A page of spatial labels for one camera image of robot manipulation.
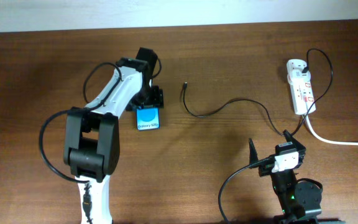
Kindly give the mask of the blue Galaxy smartphone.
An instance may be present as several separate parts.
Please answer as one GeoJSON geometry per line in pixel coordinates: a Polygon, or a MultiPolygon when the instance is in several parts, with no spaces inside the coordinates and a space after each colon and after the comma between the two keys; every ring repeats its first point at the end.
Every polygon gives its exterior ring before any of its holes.
{"type": "Polygon", "coordinates": [[[136,110],[137,129],[148,131],[160,128],[160,118],[158,108],[145,108],[136,110]]]}

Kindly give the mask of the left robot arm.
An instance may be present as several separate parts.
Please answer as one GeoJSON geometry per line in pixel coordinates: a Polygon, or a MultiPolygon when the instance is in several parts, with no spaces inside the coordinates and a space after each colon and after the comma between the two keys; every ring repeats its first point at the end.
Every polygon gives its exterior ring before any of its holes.
{"type": "Polygon", "coordinates": [[[135,58],[121,58],[101,93],[67,116],[63,161],[78,183],[82,223],[113,222],[109,180],[119,160],[122,113],[135,112],[139,130],[160,126],[163,91],[152,83],[159,63],[157,54],[143,47],[135,58]]]}

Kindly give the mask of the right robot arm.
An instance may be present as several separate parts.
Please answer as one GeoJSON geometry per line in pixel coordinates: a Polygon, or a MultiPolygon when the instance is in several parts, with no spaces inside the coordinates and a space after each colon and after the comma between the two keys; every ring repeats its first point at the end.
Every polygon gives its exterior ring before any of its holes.
{"type": "Polygon", "coordinates": [[[275,223],[318,223],[321,214],[323,186],[313,179],[297,179],[295,169],[303,164],[306,147],[288,131],[285,143],[275,146],[275,154],[258,159],[254,143],[249,139],[249,165],[257,168],[259,176],[270,176],[272,188],[278,197],[282,214],[275,216],[275,223]]]}

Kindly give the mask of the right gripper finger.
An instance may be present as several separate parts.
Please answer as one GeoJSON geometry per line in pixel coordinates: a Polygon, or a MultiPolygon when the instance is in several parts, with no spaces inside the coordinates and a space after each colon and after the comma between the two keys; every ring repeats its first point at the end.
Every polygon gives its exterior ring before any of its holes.
{"type": "Polygon", "coordinates": [[[284,137],[285,139],[288,141],[288,142],[291,142],[295,149],[298,151],[298,152],[305,152],[305,147],[304,145],[302,145],[299,141],[297,141],[289,132],[288,130],[284,130],[283,132],[284,134],[284,137]]]}
{"type": "Polygon", "coordinates": [[[249,168],[253,169],[259,161],[252,138],[249,138],[249,168]]]}

